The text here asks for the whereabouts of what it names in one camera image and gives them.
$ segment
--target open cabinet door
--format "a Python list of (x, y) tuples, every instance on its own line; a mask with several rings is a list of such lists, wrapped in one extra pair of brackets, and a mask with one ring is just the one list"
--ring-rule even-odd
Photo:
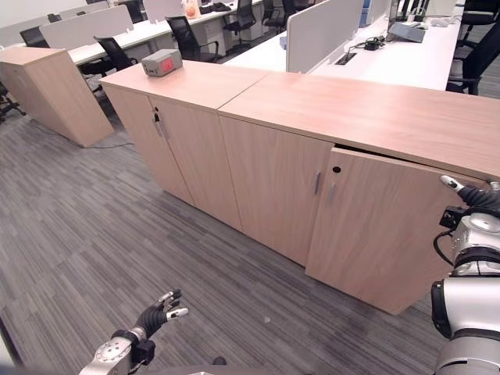
[(411, 162), (332, 148), (305, 272), (388, 313), (422, 298), (451, 270), (434, 252), (447, 205), (442, 174)]

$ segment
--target wood panel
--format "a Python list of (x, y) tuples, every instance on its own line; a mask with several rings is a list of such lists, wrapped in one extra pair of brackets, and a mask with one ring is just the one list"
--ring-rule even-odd
[(220, 117), (244, 233), (304, 265), (332, 144)]
[(269, 72), (183, 60), (181, 69), (164, 77), (148, 77), (140, 64), (116, 72), (101, 82), (169, 98), (186, 105), (217, 109)]
[(439, 181), (442, 174), (481, 184), (334, 148), (305, 272), (388, 313), (398, 314), (418, 301), (451, 270), (432, 246), (445, 230), (438, 224), (446, 206), (461, 203)]
[(76, 139), (76, 135), (66, 128), (59, 114), (48, 104), (25, 66), (0, 62), (0, 70), (0, 80), (32, 119), (69, 139)]
[(226, 149), (214, 112), (151, 98), (195, 206), (241, 230)]
[(76, 143), (89, 146), (113, 128), (67, 52), (27, 66), (31, 80)]
[(494, 99), (270, 73), (219, 112), (467, 176), (500, 177), (500, 105)]
[(193, 204), (162, 130), (155, 127), (152, 121), (153, 112), (148, 97), (115, 87), (105, 87), (105, 92), (158, 185)]

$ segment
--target cabinet handle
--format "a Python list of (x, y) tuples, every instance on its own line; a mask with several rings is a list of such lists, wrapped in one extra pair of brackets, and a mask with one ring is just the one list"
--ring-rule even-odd
[(314, 195), (318, 194), (318, 190), (320, 189), (320, 178), (321, 172), (316, 173), (316, 179), (314, 181)]
[(165, 127), (163, 126), (163, 121), (159, 116), (159, 113), (156, 109), (153, 110), (153, 123), (155, 124), (156, 132), (161, 138), (168, 139), (168, 133), (166, 132)]
[(332, 184), (330, 186), (330, 191), (328, 193), (328, 201), (329, 202), (332, 202), (334, 200), (334, 196), (335, 196), (335, 187), (336, 185), (335, 184)]

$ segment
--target cabinet door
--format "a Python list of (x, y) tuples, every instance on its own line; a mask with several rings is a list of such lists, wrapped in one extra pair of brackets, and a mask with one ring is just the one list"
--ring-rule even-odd
[(243, 232), (305, 265), (332, 144), (220, 117)]
[[(470, 177), (332, 149), (305, 272), (397, 314), (422, 298), (449, 265), (434, 252), (447, 205), (461, 200), (439, 177)], [(443, 239), (442, 246), (449, 247)]]
[(153, 122), (148, 97), (110, 86), (106, 86), (105, 91), (156, 183), (172, 195), (193, 204), (162, 129)]
[(219, 117), (214, 112), (151, 98), (196, 207), (241, 230)]

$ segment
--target laptop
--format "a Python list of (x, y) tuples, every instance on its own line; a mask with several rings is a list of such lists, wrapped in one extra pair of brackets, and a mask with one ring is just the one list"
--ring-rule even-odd
[(427, 6), (428, 17), (450, 17), (453, 16), (456, 0), (430, 0)]

